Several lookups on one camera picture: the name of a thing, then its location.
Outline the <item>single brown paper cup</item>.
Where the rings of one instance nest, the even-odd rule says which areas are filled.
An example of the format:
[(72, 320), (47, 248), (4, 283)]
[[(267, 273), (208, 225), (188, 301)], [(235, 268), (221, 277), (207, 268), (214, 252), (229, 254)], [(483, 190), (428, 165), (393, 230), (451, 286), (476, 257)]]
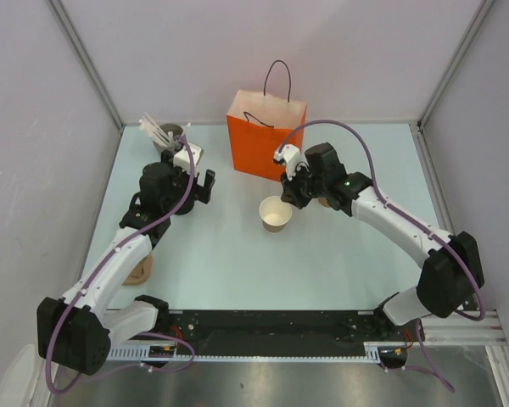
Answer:
[(280, 232), (291, 220), (293, 207), (279, 196), (270, 196), (260, 203), (259, 215), (268, 232)]

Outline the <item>orange paper bag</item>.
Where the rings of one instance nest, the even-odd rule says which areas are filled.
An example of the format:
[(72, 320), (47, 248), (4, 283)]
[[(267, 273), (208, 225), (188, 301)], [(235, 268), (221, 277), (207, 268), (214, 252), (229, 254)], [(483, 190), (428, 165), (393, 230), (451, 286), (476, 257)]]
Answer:
[(284, 168), (273, 162), (281, 144), (302, 148), (304, 132), (287, 136), (305, 123), (307, 103), (261, 92), (239, 90), (227, 111), (227, 126), (234, 169), (278, 181)]

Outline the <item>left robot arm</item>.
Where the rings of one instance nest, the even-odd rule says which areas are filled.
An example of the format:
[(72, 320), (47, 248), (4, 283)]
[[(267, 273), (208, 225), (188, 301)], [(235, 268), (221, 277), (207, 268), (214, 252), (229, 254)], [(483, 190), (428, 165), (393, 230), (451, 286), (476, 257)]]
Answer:
[(207, 170), (204, 182), (198, 183), (202, 155), (202, 149), (190, 144), (164, 151), (158, 162), (146, 165), (139, 190), (101, 258), (60, 298), (45, 298), (39, 304), (38, 352), (46, 365), (91, 376), (112, 348), (144, 332), (154, 339), (169, 332), (172, 319), (164, 300), (141, 295), (124, 309), (109, 313), (107, 308), (127, 277), (150, 257), (171, 217), (210, 201), (215, 172)]

